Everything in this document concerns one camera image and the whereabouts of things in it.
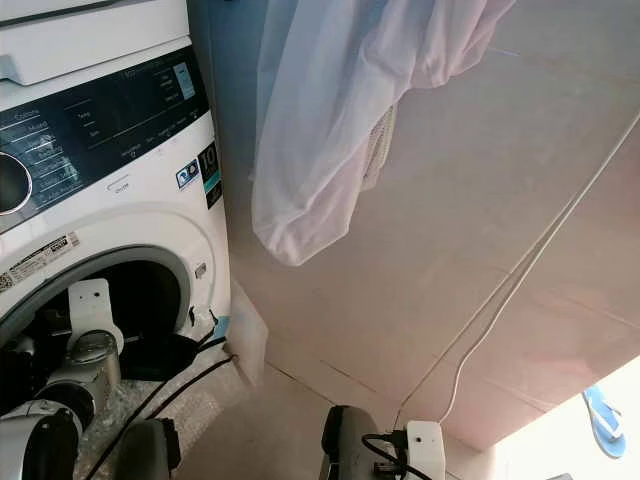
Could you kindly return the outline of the white front-load washing machine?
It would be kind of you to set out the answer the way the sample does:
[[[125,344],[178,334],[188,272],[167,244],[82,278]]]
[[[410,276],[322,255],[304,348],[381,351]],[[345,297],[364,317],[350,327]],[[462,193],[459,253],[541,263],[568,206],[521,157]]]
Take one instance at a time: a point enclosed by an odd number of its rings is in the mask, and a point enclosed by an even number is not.
[[[124,348],[228,314],[214,111],[187,38],[0,87],[0,419],[70,346],[68,288],[110,285]]]

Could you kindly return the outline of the white clothes dryer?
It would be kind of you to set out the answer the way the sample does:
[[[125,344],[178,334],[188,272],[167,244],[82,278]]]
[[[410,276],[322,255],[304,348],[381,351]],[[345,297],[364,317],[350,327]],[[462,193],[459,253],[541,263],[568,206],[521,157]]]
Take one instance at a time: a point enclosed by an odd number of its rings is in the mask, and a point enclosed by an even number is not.
[[[23,22],[33,17],[79,12],[79,10],[99,8],[118,0],[0,0],[0,20]]]

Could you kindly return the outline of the dark grey robot right leg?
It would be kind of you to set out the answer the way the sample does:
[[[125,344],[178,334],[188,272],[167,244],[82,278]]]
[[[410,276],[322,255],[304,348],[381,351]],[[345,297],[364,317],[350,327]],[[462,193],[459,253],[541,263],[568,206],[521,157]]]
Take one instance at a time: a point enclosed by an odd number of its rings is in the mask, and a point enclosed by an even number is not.
[[[330,407],[320,440],[324,457],[319,480],[387,480],[376,471],[387,462],[362,443],[362,436],[380,433],[371,413],[360,407]]]

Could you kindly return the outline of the dark grey robot leg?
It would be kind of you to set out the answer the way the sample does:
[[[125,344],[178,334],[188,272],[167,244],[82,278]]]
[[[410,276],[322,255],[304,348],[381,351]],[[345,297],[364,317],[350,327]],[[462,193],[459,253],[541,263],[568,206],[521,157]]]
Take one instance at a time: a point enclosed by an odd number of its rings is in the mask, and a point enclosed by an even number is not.
[[[116,445],[111,480],[172,480],[180,443],[172,419],[147,419],[125,429]]]
[[[319,480],[387,480],[376,471],[387,462],[362,443],[362,436],[380,433],[371,413],[360,407],[330,407],[320,440],[324,457]]]

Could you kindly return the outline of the clear bubble wrap sheet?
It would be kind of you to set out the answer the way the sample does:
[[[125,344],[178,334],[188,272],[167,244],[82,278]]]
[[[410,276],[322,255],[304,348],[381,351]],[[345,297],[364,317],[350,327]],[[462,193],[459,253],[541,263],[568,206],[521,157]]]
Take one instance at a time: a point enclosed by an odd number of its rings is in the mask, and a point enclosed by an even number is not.
[[[142,404],[134,421],[150,417],[172,419],[177,428],[180,456],[187,460],[198,439],[220,413],[247,398],[260,383],[269,330],[239,285],[230,291],[230,326],[219,346],[198,353],[195,361],[172,380],[123,380],[111,393],[109,410],[95,421],[81,444],[76,480],[108,480],[116,447],[102,452],[122,430],[125,420]]]

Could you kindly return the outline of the blue flip-flop sandal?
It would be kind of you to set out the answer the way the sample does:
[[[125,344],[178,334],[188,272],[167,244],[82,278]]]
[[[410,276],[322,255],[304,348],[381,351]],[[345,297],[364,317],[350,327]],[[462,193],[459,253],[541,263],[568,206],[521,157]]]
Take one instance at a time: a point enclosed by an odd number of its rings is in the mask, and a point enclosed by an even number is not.
[[[590,430],[596,445],[604,456],[611,460],[620,460],[627,451],[625,426],[622,424],[621,412],[614,408],[605,397],[599,385],[591,385],[581,393],[585,406],[588,407]]]

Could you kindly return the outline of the dark grey robot left leg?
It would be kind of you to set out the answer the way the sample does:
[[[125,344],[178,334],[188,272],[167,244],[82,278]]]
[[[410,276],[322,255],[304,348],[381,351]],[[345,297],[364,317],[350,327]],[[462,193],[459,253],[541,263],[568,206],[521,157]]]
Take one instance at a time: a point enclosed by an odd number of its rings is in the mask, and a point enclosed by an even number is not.
[[[172,419],[147,419],[125,429],[116,445],[111,480],[172,480],[180,443]]]

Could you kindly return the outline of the white hanging cloth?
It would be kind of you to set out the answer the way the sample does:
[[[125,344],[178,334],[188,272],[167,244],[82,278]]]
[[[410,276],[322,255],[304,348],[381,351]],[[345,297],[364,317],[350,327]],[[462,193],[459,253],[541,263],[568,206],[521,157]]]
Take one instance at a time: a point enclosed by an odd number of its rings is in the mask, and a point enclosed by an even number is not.
[[[305,264],[347,233],[380,119],[479,64],[515,1],[268,0],[251,218],[276,261]]]

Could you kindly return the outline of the white stacking kit shelf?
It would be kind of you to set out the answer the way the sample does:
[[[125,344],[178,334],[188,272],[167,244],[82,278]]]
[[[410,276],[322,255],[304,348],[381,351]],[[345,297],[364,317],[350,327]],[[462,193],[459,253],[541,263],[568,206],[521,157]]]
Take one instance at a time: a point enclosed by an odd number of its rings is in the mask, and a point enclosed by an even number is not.
[[[187,0],[118,0],[23,22],[0,20],[0,78],[31,86],[188,35]]]

